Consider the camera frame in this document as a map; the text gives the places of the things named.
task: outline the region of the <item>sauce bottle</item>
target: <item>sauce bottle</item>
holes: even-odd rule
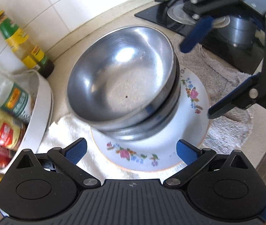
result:
[[[50,76],[54,70],[52,61],[28,34],[5,15],[3,10],[0,11],[0,32],[27,68],[37,70],[45,78]]]

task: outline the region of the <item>kitchen counter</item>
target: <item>kitchen counter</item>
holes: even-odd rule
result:
[[[135,13],[153,6],[154,4],[154,2],[148,3],[100,27],[96,31],[84,37],[81,41],[69,48],[55,60],[55,69],[48,78],[54,94],[54,110],[52,117],[53,122],[69,113],[66,105],[66,86],[68,77],[71,73],[71,69],[78,58],[81,56],[81,54],[98,38],[109,31],[126,25],[153,26],[163,31],[170,38],[175,34],[174,32],[159,25],[155,25],[151,22],[134,17]],[[218,60],[225,66],[230,67],[229,64],[222,61],[221,59],[218,58]],[[259,162],[266,153],[266,110],[258,105],[255,105],[253,107],[255,108],[253,132],[248,138],[247,142],[242,146],[241,150],[249,158],[251,163],[255,167],[258,167]]]

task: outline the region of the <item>stove burner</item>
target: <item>stove burner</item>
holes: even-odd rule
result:
[[[182,36],[186,36],[192,30],[193,25],[182,24],[169,17],[169,10],[177,4],[183,4],[183,0],[162,2],[138,12],[135,16],[163,26]],[[225,29],[229,30],[230,27],[236,27],[231,18],[228,26],[220,29],[213,29],[201,41],[201,44],[204,48],[227,61],[241,72],[253,74],[263,58],[264,46],[260,40],[255,37],[252,38],[252,43],[246,48],[240,45],[232,45],[229,41],[227,42],[224,40],[224,34],[221,35],[222,31],[220,31]]]
[[[167,11],[168,16],[183,25],[195,25],[196,20],[190,17],[187,13],[183,11],[184,3],[178,3],[170,7]],[[215,19],[213,22],[213,28],[219,29],[224,28],[230,24],[230,17],[224,16],[218,19]]]

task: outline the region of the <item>floral pattern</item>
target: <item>floral pattern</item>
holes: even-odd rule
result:
[[[186,68],[180,69],[180,74],[184,74],[185,69]],[[203,108],[197,104],[199,102],[199,99],[197,98],[199,93],[197,92],[196,87],[192,84],[190,78],[187,78],[184,80],[182,79],[181,81],[182,81],[183,85],[185,86],[187,97],[190,98],[190,100],[191,100],[191,108],[194,109],[194,112],[196,114],[200,114],[201,110],[203,110]]]
[[[107,143],[106,147],[108,151],[115,150],[116,154],[119,154],[121,158],[125,158],[128,161],[134,161],[143,164],[144,160],[148,158],[147,155],[137,154],[135,151],[132,151],[129,148],[122,148],[119,144],[112,144],[111,142],[109,142]],[[158,166],[157,160],[159,159],[156,154],[152,154],[152,157],[150,157],[149,159],[152,160],[151,164],[153,167]]]

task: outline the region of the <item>stacked bowls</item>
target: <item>stacked bowls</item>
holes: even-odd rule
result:
[[[70,111],[116,140],[140,140],[172,119],[180,96],[179,64],[170,40],[146,26],[116,29],[74,65]]]

